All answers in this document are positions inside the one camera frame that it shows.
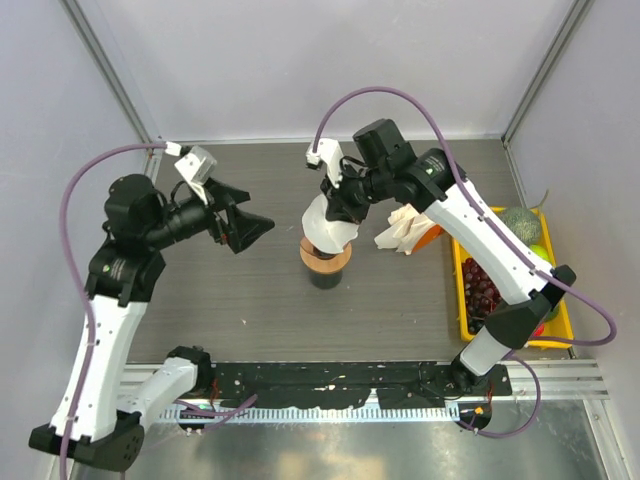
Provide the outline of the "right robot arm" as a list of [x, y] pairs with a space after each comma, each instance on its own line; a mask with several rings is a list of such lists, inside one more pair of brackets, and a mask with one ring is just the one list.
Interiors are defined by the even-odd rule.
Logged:
[[454, 386], [465, 394], [484, 387], [489, 372], [522, 348], [576, 280], [531, 251], [488, 208], [463, 170], [441, 149], [416, 155], [390, 119], [359, 130], [361, 169], [348, 165], [335, 140], [320, 139], [306, 154], [326, 167], [321, 193], [303, 216], [303, 231], [321, 255], [338, 256], [356, 238], [370, 205], [394, 199], [411, 205], [454, 237], [488, 274], [502, 300], [451, 363]]

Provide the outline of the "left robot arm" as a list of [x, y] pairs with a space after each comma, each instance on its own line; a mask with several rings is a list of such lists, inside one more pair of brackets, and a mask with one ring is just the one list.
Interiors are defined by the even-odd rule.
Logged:
[[103, 225], [108, 237], [91, 259], [81, 297], [88, 303], [80, 348], [59, 409], [32, 430], [35, 450], [112, 472], [128, 470], [146, 431], [182, 395], [206, 396], [214, 383], [211, 357], [196, 347], [171, 350], [161, 367], [124, 399], [121, 376], [135, 332], [165, 268], [162, 250], [201, 232], [240, 253], [275, 226], [244, 212], [248, 192], [214, 179], [203, 198], [167, 202], [142, 174], [109, 188]]

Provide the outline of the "white paper sheet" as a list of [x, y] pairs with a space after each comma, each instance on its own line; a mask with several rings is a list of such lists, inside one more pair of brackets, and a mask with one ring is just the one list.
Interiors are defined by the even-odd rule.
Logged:
[[358, 236], [359, 226], [341, 220], [327, 220], [328, 200], [317, 195], [302, 215], [304, 236], [317, 250], [330, 255], [341, 254]]

